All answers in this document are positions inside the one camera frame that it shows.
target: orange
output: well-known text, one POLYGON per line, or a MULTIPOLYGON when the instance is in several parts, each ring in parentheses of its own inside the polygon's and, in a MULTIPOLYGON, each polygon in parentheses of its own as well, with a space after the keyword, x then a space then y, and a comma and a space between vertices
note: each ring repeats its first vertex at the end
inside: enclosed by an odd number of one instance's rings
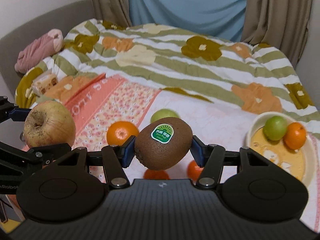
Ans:
POLYGON ((194 160, 191 161, 188 165, 188 171, 187 171, 188 178, 192 179, 193 181, 197 181, 202 170, 203 168, 200 168, 194 160))
POLYGON ((166 171, 153 171, 147 169, 143 174, 144 179, 170 179, 166 171))
POLYGON ((107 143, 109 145, 123 145, 131 136, 138 136, 138 128, 131 122, 119 121, 110 125, 107 131, 107 143))
POLYGON ((288 125, 287 132, 283 137, 284 143, 292 150, 300 149, 307 139, 306 129, 298 122, 288 125))

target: blue curtain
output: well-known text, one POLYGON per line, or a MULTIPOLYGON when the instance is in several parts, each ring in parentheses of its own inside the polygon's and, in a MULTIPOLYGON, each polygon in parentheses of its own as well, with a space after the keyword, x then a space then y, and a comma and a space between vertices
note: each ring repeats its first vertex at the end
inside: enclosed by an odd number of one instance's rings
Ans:
POLYGON ((158 23, 240 41, 247 0, 129 0, 133 25, 158 23))

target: green sticker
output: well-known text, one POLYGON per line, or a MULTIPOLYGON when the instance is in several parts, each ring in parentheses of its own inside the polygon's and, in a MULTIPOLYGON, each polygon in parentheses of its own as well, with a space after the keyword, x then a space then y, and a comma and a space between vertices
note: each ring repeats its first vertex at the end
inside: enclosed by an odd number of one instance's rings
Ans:
POLYGON ((173 136, 173 128, 171 125, 163 123, 158 125, 153 132, 151 133, 151 137, 163 144, 166 144, 170 141, 171 137, 173 136))

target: pillow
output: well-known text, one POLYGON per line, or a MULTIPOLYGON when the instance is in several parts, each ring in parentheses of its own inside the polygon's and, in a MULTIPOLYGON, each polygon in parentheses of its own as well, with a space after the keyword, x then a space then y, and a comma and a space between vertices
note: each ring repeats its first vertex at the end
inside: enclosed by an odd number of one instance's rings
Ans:
POLYGON ((62 32, 58 29, 50 30, 19 53, 17 63, 14 66, 16 72, 27 73, 28 70, 35 67, 44 58, 59 52, 62 46, 62 32))

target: kiwi fruit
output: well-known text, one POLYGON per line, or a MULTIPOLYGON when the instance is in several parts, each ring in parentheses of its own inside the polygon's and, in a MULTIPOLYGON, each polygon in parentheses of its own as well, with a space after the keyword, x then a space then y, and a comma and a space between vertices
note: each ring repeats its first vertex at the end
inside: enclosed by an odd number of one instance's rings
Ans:
POLYGON ((192 136, 190 126, 180 118, 161 118, 145 127, 136 137, 135 155, 148 169, 167 170, 187 154, 192 136))

